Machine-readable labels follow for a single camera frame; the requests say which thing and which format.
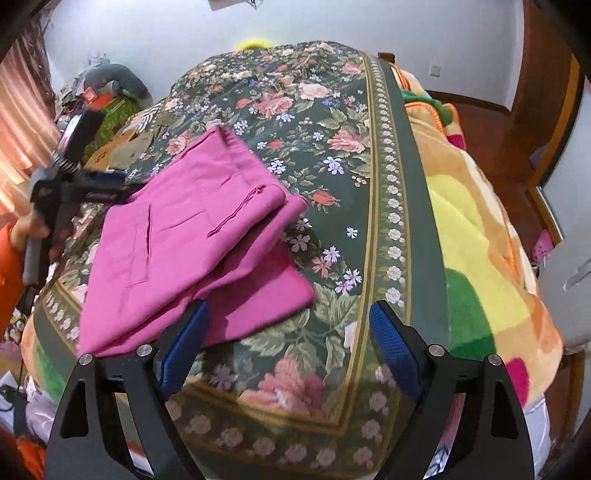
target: pink cloth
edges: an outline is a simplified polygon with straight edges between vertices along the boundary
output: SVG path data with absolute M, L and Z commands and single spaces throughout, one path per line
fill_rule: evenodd
M 314 290 L 280 241 L 308 206 L 234 135 L 208 130 L 131 203 L 113 206 L 80 317 L 79 353 L 151 342 L 194 299 L 204 346 L 244 337 L 304 307 Z

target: bed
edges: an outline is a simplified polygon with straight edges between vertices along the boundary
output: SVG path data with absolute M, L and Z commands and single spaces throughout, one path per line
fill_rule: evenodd
M 380 299 L 427 343 L 465 358 L 500 354 L 524 407 L 543 395 L 561 340 L 505 209 L 465 151 L 453 106 L 411 74 L 337 43 L 232 52 L 191 69 L 128 122 L 124 130 L 142 139 L 128 178 L 158 174 L 219 124 L 309 200 L 284 241 L 317 299 L 201 352 L 168 402 L 208 478 L 361 478 L 379 468 L 413 407 L 369 331 L 366 314 Z M 29 372 L 56 400 L 76 362 L 104 215 L 85 206 L 23 335 Z M 126 398 L 118 402 L 136 447 Z

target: blue gripper pad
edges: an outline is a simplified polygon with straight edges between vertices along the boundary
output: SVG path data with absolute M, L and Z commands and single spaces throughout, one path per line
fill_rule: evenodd
M 162 366 L 160 391 L 165 399 L 180 391 L 205 340 L 211 313 L 207 303 L 191 316 Z
M 369 309 L 369 326 L 384 361 L 400 391 L 418 401 L 422 387 L 418 380 L 418 365 L 408 350 L 394 323 L 383 308 L 374 303 Z

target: yellow object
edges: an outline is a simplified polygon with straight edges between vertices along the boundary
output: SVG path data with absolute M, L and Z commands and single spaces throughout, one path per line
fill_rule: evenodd
M 262 38 L 251 38 L 250 40 L 241 42 L 237 50 L 254 50 L 256 48 L 271 48 L 272 46 L 273 44 L 271 42 Z

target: green floral blanket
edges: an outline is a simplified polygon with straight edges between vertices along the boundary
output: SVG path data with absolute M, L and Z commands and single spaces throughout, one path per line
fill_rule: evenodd
M 128 178 L 158 174 L 217 124 L 309 200 L 284 242 L 317 298 L 201 352 L 169 412 L 210 478 L 362 477 L 384 460 L 411 408 L 373 343 L 369 306 L 387 299 L 428 343 L 449 345 L 439 240 L 396 80 L 387 63 L 336 43 L 212 57 L 130 121 L 155 135 Z M 76 361 L 103 217 L 103 207 L 87 207 L 23 340 L 30 370 L 55 398 Z

